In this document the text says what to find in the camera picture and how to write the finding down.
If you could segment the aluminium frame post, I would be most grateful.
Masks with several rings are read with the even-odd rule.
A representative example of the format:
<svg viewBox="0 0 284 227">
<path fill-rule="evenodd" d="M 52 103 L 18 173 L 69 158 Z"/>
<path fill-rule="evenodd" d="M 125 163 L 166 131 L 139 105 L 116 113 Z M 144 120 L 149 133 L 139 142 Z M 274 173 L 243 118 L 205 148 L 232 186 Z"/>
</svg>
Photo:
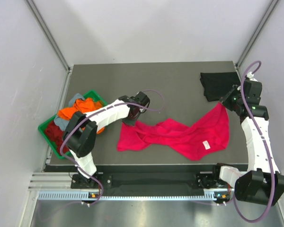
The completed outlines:
<svg viewBox="0 0 284 227">
<path fill-rule="evenodd" d="M 59 59 L 60 63 L 62 64 L 63 68 L 66 71 L 70 71 L 70 66 L 68 65 L 65 57 L 63 56 L 60 48 L 58 47 L 52 33 L 50 32 L 45 20 L 43 19 L 40 11 L 37 8 L 37 5 L 33 0 L 24 0 L 27 4 L 28 8 L 32 12 L 34 18 L 36 19 L 37 23 L 39 24 L 43 34 L 45 35 L 47 41 L 49 42 L 50 46 L 52 47 L 54 53 L 56 54 L 57 58 Z"/>
<path fill-rule="evenodd" d="M 260 18 L 260 21 L 257 24 L 245 48 L 243 49 L 242 54 L 240 55 L 238 61 L 234 64 L 236 69 L 239 69 L 242 66 L 243 62 L 245 61 L 250 51 L 252 50 L 253 46 L 255 45 L 257 39 L 260 37 L 262 30 L 265 28 L 270 17 L 272 16 L 273 12 L 275 11 L 275 9 L 277 8 L 280 2 L 281 2 L 280 0 L 270 0 L 269 1 L 268 7 L 266 8 L 263 16 Z"/>
</svg>

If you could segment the dark red t-shirt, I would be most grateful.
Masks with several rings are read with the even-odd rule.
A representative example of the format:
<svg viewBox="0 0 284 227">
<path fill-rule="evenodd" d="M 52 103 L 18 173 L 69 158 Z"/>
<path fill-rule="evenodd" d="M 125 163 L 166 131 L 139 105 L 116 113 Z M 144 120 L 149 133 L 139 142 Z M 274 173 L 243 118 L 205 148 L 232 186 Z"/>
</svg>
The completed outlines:
<svg viewBox="0 0 284 227">
<path fill-rule="evenodd" d="M 54 120 L 52 120 L 47 125 L 44 133 L 48 137 L 48 139 L 56 145 L 55 150 L 57 151 L 58 156 L 61 157 L 60 149 L 63 143 L 62 140 L 63 131 L 60 130 L 60 128 L 57 125 L 55 125 Z"/>
</svg>

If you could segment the folded black t-shirt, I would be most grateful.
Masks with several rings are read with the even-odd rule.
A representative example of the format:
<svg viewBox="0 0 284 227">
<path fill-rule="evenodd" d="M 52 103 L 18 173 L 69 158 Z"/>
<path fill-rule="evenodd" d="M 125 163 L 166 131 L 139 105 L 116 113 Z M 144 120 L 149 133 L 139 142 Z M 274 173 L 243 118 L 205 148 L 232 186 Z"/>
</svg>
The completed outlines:
<svg viewBox="0 0 284 227">
<path fill-rule="evenodd" d="M 240 85 L 236 72 L 200 73 L 200 82 L 208 102 L 218 101 L 226 95 L 233 85 Z"/>
</svg>

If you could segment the pink t-shirt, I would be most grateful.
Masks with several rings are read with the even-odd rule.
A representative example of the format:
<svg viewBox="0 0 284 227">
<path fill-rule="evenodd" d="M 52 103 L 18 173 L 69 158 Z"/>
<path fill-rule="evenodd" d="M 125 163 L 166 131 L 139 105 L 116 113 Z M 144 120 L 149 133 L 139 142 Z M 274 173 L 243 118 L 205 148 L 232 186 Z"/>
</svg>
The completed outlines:
<svg viewBox="0 0 284 227">
<path fill-rule="evenodd" d="M 123 124 L 117 151 L 141 151 L 150 145 L 168 146 L 184 157 L 197 161 L 211 153 L 227 148 L 230 140 L 229 117 L 218 103 L 192 126 L 173 119 L 156 125 L 137 121 L 134 126 Z"/>
</svg>

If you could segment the left aluminium frame post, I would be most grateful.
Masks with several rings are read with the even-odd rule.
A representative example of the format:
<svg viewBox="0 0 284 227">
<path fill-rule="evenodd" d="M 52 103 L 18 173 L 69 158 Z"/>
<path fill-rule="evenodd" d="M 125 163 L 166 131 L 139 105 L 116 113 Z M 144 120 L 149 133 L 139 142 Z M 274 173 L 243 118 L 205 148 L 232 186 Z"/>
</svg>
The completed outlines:
<svg viewBox="0 0 284 227">
<path fill-rule="evenodd" d="M 52 47 L 54 53 L 56 54 L 57 58 L 59 59 L 60 63 L 62 64 L 63 68 L 66 71 L 70 71 L 70 66 L 68 65 L 65 57 L 63 56 L 60 48 L 58 47 L 52 33 L 50 32 L 45 20 L 43 19 L 40 11 L 37 8 L 37 5 L 33 0 L 24 0 L 27 4 L 28 8 L 32 12 L 34 18 L 36 19 L 37 23 L 39 24 L 43 34 L 45 35 L 47 41 L 49 42 L 50 46 Z"/>
</svg>

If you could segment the right aluminium frame post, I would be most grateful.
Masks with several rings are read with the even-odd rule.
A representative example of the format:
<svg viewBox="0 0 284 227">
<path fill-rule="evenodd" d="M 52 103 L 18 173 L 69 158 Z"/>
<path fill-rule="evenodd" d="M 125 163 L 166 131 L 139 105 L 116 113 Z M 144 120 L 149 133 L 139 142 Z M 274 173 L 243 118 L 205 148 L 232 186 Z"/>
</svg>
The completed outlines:
<svg viewBox="0 0 284 227">
<path fill-rule="evenodd" d="M 255 45 L 257 39 L 260 37 L 262 30 L 265 28 L 270 17 L 272 16 L 273 12 L 275 11 L 275 9 L 277 8 L 280 2 L 281 2 L 280 0 L 270 0 L 269 1 L 268 7 L 266 8 L 263 16 L 260 18 L 260 21 L 257 24 L 245 48 L 243 49 L 242 54 L 240 55 L 238 61 L 234 64 L 236 69 L 239 69 L 242 66 L 243 62 L 245 61 L 250 51 L 252 50 L 253 46 Z"/>
</svg>

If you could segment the green plastic bin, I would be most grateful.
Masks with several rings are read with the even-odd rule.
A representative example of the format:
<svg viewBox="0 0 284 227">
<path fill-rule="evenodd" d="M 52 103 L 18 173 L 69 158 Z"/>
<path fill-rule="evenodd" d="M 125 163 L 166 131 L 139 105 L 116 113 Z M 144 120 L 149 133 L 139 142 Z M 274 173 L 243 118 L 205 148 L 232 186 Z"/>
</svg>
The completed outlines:
<svg viewBox="0 0 284 227">
<path fill-rule="evenodd" d="M 92 98 L 95 102 L 96 102 L 96 101 L 100 101 L 100 102 L 102 103 L 103 107 L 107 105 L 107 102 L 106 102 L 96 91 L 94 91 L 94 90 L 90 90 L 89 92 L 87 92 L 87 93 L 86 93 L 85 95 L 83 95 L 83 96 L 84 96 L 84 98 L 90 97 L 90 98 Z M 59 159 L 63 159 L 64 156 L 61 156 L 61 157 L 58 156 L 58 153 L 57 153 L 57 151 L 55 150 L 55 149 L 56 149 L 56 145 L 55 145 L 53 142 L 51 142 L 51 141 L 48 139 L 48 137 L 45 135 L 45 133 L 44 133 L 44 131 L 45 131 L 47 125 L 49 124 L 49 122 L 51 122 L 52 120 L 55 119 L 55 116 L 56 116 L 56 115 L 52 116 L 52 117 L 49 118 L 47 121 L 45 121 L 44 123 L 40 124 L 40 125 L 38 126 L 38 130 L 39 130 L 39 132 L 41 133 L 41 135 L 43 136 L 43 138 L 46 140 L 46 142 L 49 144 L 49 146 L 52 148 L 54 154 L 55 154 Z"/>
</svg>

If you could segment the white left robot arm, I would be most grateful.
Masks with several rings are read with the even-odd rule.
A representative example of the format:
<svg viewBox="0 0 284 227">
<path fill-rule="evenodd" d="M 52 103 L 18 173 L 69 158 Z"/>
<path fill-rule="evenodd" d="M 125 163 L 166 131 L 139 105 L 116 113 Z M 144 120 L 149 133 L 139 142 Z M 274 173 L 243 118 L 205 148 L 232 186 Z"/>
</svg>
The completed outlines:
<svg viewBox="0 0 284 227">
<path fill-rule="evenodd" d="M 78 175 L 84 185 L 91 188 L 98 182 L 97 168 L 92 157 L 97 133 L 106 126 L 121 120 L 134 126 L 139 116 L 150 104 L 149 97 L 139 92 L 136 96 L 122 96 L 108 106 L 88 113 L 73 114 L 62 136 L 63 145 L 74 157 Z"/>
</svg>

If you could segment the orange t-shirt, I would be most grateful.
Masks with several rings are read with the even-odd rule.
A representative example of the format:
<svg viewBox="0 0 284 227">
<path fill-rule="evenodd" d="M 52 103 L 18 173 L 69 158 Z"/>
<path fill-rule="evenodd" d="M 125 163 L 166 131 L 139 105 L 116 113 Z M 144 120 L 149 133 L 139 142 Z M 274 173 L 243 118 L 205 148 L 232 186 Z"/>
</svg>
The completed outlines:
<svg viewBox="0 0 284 227">
<path fill-rule="evenodd" d="M 73 107 L 66 107 L 58 111 L 57 115 L 65 120 L 69 120 L 72 118 L 75 112 L 92 112 L 102 108 L 103 105 L 100 101 L 94 101 L 92 98 L 85 98 L 84 101 L 77 99 L 73 105 Z"/>
</svg>

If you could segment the grey t-shirt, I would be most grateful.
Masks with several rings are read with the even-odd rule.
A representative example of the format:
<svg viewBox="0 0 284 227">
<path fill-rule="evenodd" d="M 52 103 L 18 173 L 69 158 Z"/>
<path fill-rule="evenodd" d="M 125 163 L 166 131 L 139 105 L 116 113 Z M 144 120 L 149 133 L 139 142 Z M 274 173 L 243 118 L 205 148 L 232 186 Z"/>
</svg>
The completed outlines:
<svg viewBox="0 0 284 227">
<path fill-rule="evenodd" d="M 68 102 L 67 107 L 73 107 L 73 105 L 74 105 L 74 103 L 75 103 L 75 101 L 76 101 L 77 99 L 80 99 L 80 100 L 82 100 L 82 101 L 85 100 L 84 96 L 82 96 L 81 94 L 77 93 L 77 94 L 75 94 L 74 97 Z M 54 124 L 55 124 L 56 126 L 58 126 L 61 131 L 65 131 L 65 129 L 66 129 L 68 123 L 69 123 L 69 120 L 65 120 L 65 119 L 59 117 L 58 115 L 55 116 Z"/>
</svg>

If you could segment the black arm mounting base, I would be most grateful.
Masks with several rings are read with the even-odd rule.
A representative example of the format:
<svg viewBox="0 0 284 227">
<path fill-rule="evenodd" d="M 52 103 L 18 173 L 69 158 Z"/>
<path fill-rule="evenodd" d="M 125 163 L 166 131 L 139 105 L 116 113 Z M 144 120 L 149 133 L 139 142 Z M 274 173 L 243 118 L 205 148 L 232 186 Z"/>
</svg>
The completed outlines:
<svg viewBox="0 0 284 227">
<path fill-rule="evenodd" d="M 93 177 L 104 188 L 118 188 L 123 185 L 181 185 L 189 189 L 225 187 L 219 179 L 218 164 L 178 165 L 98 165 Z"/>
</svg>

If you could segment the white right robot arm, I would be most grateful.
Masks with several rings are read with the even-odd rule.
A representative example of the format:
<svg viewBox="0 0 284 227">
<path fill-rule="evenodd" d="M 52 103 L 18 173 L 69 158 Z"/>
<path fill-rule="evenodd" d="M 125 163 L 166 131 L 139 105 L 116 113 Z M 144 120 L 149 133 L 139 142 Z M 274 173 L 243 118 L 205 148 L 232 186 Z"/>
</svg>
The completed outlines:
<svg viewBox="0 0 284 227">
<path fill-rule="evenodd" d="M 284 193 L 284 175 L 275 164 L 268 135 L 269 115 L 260 105 L 262 83 L 247 79 L 242 86 L 234 85 L 232 90 L 220 99 L 221 104 L 234 111 L 240 118 L 248 151 L 248 168 L 238 168 L 218 163 L 211 176 L 212 183 L 223 187 L 228 183 L 234 188 L 239 201 L 274 206 Z"/>
</svg>

